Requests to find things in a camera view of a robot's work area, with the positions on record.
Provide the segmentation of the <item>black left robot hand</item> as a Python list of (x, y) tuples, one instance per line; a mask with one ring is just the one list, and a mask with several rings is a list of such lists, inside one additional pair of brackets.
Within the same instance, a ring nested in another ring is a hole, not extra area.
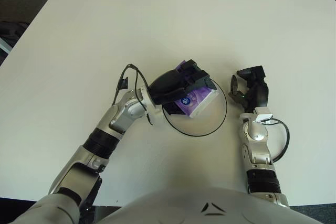
[(191, 59), (155, 79), (149, 85), (149, 94), (154, 104), (162, 105), (168, 114), (193, 118), (209, 95), (217, 95), (217, 87)]

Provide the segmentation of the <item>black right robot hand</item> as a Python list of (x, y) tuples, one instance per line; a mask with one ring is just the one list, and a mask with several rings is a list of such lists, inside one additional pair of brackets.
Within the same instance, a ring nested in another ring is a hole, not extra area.
[(238, 70), (236, 74), (246, 81), (248, 91), (242, 93), (238, 90), (238, 80), (232, 75), (229, 96), (234, 102), (240, 104), (245, 113), (253, 113), (257, 107), (266, 107), (269, 89), (264, 81), (266, 77), (262, 66)]

